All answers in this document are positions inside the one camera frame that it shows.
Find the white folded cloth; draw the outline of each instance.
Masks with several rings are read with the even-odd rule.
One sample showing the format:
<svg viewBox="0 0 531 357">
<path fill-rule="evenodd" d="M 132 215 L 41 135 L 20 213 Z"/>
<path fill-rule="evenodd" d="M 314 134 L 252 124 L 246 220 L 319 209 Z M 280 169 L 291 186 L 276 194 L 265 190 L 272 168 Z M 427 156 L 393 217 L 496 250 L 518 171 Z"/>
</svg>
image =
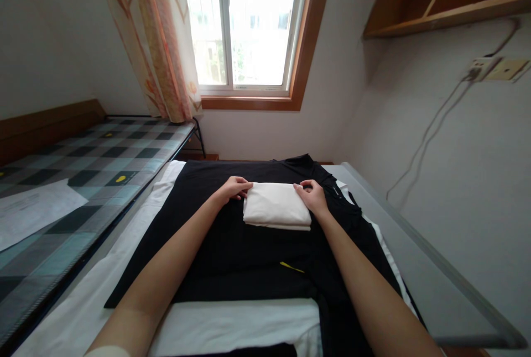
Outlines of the white folded cloth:
<svg viewBox="0 0 531 357">
<path fill-rule="evenodd" d="M 310 212 L 293 185 L 253 183 L 243 202 L 246 224 L 285 230 L 310 230 Z"/>
</svg>

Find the floral curtain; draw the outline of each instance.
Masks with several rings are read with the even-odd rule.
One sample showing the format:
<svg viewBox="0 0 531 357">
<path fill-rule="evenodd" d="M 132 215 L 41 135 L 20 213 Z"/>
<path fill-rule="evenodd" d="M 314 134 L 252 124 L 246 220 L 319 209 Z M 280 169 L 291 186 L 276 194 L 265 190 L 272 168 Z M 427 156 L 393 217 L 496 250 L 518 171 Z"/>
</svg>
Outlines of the floral curtain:
<svg viewBox="0 0 531 357">
<path fill-rule="evenodd" d="M 107 0 L 149 113 L 172 122 L 202 112 L 187 0 Z"/>
</svg>

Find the person's left hand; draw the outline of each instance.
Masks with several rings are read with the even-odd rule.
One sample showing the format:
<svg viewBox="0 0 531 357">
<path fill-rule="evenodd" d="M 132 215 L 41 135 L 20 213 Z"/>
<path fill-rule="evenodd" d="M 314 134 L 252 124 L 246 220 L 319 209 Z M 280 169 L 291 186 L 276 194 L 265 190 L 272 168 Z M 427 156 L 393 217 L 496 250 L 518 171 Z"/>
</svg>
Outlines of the person's left hand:
<svg viewBox="0 0 531 357">
<path fill-rule="evenodd" d="M 243 177 L 231 176 L 212 196 L 217 197 L 223 205 L 229 199 L 241 200 L 247 198 L 247 190 L 253 187 L 253 183 L 248 182 Z"/>
</svg>

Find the white fabric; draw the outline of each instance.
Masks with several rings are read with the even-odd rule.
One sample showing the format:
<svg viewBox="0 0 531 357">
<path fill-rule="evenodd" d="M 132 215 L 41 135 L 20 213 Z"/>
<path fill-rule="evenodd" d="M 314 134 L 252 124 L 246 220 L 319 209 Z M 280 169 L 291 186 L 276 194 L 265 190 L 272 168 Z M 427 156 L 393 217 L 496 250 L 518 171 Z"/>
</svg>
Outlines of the white fabric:
<svg viewBox="0 0 531 357">
<path fill-rule="evenodd" d="M 112 312 L 103 309 L 103 305 L 151 221 L 164 204 L 183 166 L 184 162 L 170 163 L 108 255 L 37 326 L 14 356 L 83 355 Z M 338 185 L 350 201 L 346 186 L 340 182 Z M 399 284 L 403 285 L 383 239 L 381 245 Z M 404 291 L 402 295 L 404 300 L 409 299 Z M 170 307 L 148 355 L 223 353 L 236 348 L 282 342 L 294 344 L 297 356 L 322 355 L 319 309 L 315 301 L 289 299 L 176 303 Z"/>
<path fill-rule="evenodd" d="M 310 230 L 310 212 L 291 184 L 253 183 L 243 202 L 246 224 Z"/>
</svg>

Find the window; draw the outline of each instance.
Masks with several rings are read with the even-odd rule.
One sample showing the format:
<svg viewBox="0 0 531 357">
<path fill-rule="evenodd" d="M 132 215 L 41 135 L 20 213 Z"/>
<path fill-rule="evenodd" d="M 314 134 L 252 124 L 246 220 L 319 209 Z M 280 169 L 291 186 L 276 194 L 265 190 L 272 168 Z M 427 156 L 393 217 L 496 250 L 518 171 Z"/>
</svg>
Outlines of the window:
<svg viewBox="0 0 531 357">
<path fill-rule="evenodd" d="M 188 0 L 202 95 L 289 97 L 305 0 Z"/>
</svg>

